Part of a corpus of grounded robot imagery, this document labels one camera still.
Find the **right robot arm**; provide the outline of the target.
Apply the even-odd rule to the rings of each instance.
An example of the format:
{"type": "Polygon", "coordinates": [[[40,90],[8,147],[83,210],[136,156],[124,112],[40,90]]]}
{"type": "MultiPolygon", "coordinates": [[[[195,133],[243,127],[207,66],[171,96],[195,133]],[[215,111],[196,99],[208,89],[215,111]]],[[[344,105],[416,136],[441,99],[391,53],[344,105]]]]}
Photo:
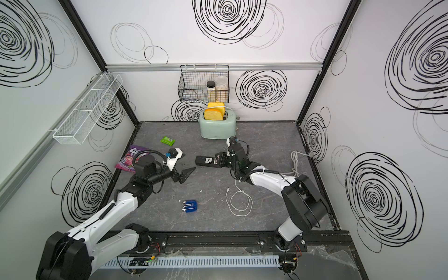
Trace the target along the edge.
{"type": "Polygon", "coordinates": [[[313,228],[327,215],[329,206],[319,189],[305,175],[288,176],[269,170],[249,159],[249,152],[231,136],[226,140],[227,151],[215,155],[220,167],[230,168],[238,182],[263,187],[283,198],[288,218],[275,230],[275,241],[284,250],[294,239],[313,228]]]}

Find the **black power strip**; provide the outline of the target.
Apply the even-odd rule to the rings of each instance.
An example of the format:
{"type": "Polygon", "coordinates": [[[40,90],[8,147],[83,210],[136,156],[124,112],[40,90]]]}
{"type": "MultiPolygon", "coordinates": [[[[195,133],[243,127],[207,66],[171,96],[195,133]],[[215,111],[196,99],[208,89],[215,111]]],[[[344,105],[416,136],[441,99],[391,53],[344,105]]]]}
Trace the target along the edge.
{"type": "Polygon", "coordinates": [[[214,164],[215,157],[211,156],[197,156],[195,159],[196,166],[208,167],[208,168],[218,168],[214,164]]]}

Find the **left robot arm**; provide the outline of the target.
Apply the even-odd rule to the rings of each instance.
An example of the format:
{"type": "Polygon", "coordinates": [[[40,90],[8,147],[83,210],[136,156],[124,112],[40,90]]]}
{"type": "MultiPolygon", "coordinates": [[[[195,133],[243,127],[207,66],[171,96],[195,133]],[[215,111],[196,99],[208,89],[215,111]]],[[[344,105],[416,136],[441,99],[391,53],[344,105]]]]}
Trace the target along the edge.
{"type": "Polygon", "coordinates": [[[130,224],[110,238],[104,236],[154,193],[155,184],[162,184],[166,179],[184,183],[195,169],[178,172],[175,165],[183,157],[179,148],[169,149],[166,154],[156,150],[137,153],[133,158],[134,175],[125,187],[117,190],[110,203],[68,232],[56,232],[47,239],[36,279],[87,280],[124,252],[135,249],[146,253],[152,239],[144,226],[130,224]]]}

